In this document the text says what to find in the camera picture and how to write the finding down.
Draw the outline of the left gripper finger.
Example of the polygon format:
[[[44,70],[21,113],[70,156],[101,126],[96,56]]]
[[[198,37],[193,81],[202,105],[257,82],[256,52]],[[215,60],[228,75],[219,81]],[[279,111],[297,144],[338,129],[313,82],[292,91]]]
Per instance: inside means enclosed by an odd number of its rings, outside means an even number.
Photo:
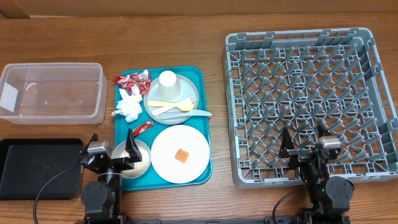
[[[82,150],[81,152],[82,152],[82,153],[87,153],[87,150],[88,150],[90,144],[91,144],[92,142],[96,142],[96,141],[98,141],[98,135],[97,135],[96,133],[94,133],[94,134],[92,135],[91,139],[88,141],[87,145],[83,148],[83,150]]]
[[[132,129],[128,129],[125,151],[128,153],[128,159],[130,162],[141,162],[142,154],[135,142],[134,134]]]

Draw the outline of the orange food cube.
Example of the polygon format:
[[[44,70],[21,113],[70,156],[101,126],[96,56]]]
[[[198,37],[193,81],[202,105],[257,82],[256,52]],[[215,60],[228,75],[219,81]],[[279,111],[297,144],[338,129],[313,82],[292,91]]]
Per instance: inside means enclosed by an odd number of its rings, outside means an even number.
[[[186,163],[188,157],[189,157],[189,153],[187,151],[184,151],[183,149],[179,149],[177,151],[177,153],[175,154],[175,160],[177,160],[181,163]]]

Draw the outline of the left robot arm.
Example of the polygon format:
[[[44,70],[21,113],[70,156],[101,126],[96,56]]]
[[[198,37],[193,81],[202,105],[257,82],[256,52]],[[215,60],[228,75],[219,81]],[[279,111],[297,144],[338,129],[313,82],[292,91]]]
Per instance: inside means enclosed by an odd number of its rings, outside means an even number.
[[[81,202],[85,206],[84,223],[133,222],[128,214],[121,212],[122,171],[133,170],[134,164],[142,160],[131,129],[127,132],[125,150],[127,157],[112,158],[109,143],[100,142],[97,134],[83,149],[80,164],[98,175],[97,180],[86,184],[81,193]]]

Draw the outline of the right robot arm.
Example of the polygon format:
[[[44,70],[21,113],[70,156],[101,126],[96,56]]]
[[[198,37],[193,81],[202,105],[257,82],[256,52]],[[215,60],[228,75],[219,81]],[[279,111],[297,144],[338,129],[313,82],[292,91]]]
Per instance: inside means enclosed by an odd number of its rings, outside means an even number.
[[[340,176],[330,176],[327,164],[342,150],[337,136],[319,124],[318,142],[306,151],[295,149],[287,128],[282,129],[279,156],[288,158],[289,169],[299,169],[310,197],[310,208],[301,208],[296,215],[284,218],[284,223],[349,223],[345,215],[350,209],[354,184]]]

